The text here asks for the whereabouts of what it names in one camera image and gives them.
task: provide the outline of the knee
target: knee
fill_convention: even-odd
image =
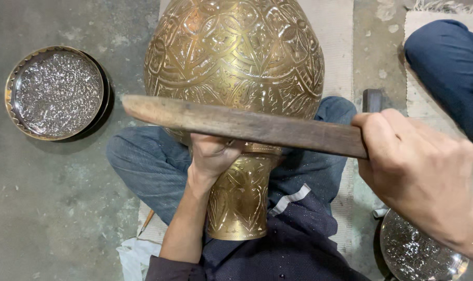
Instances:
[[[326,122],[349,124],[353,116],[356,115],[354,104],[342,97],[326,97],[321,100],[318,113]]]
[[[414,31],[405,42],[405,57],[412,64],[415,60],[431,59],[439,54],[440,48],[448,41],[460,41],[467,27],[454,20],[430,22]]]
[[[107,142],[106,155],[108,162],[116,167],[119,160],[123,159],[127,155],[128,146],[131,145],[128,142],[128,138],[131,135],[132,127],[124,128],[112,137]]]
[[[106,156],[113,167],[121,167],[140,153],[143,144],[153,145],[160,127],[127,127],[110,137],[107,142]]]

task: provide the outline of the pencil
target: pencil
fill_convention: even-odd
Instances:
[[[143,231],[145,231],[146,226],[150,223],[150,220],[153,217],[153,214],[155,214],[155,212],[153,210],[150,210],[150,213],[148,214],[148,217],[146,218],[145,223],[143,224],[143,227],[141,227],[141,231],[138,234],[138,237],[141,235],[141,233],[143,233]]]

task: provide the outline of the wooden handle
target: wooden handle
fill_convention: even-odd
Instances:
[[[126,95],[122,103],[134,118],[171,129],[368,159],[361,129],[350,125],[144,95]]]
[[[152,220],[154,214],[155,212],[153,210],[150,210],[150,213],[148,214],[148,217],[146,217],[143,227],[146,227],[150,223],[150,220]]]

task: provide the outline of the white stripe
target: white stripe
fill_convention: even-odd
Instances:
[[[285,208],[287,208],[287,205],[289,205],[290,202],[299,201],[303,199],[310,191],[311,188],[309,188],[308,185],[304,183],[304,185],[298,192],[280,198],[278,204],[269,212],[269,214],[272,216],[276,216],[277,214],[283,213],[283,211],[285,210]]]

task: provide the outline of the person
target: person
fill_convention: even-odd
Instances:
[[[386,205],[440,243],[473,259],[473,144],[453,139],[393,109],[356,114],[351,102],[321,101],[315,120],[358,126],[369,161],[359,173]],[[247,241],[204,233],[208,195],[240,155],[243,142],[191,134],[188,148],[155,126],[125,128],[107,145],[111,165],[169,225],[147,280],[367,280],[328,237],[329,203],[346,158],[284,149],[270,175],[267,235]],[[277,205],[284,197],[289,203]]]
[[[408,37],[405,57],[473,143],[473,33],[454,20],[428,23]]]

